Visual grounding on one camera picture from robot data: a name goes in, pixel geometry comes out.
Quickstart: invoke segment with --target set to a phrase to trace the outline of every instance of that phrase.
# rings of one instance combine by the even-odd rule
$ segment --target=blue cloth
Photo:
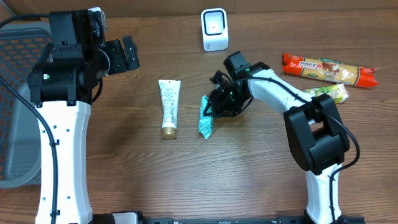
[[[200,106],[200,119],[199,119],[199,132],[208,139],[213,132],[213,117],[212,116],[204,116],[203,111],[206,108],[208,102],[207,96],[203,96],[201,98],[201,106]],[[207,113],[211,113],[211,107],[207,110]]]

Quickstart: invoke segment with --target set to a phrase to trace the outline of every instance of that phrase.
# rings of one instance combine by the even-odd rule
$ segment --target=gray basket
[[[51,42],[44,22],[0,29],[0,75],[27,101],[27,76]],[[0,188],[40,184],[40,133],[37,118],[0,86]]]

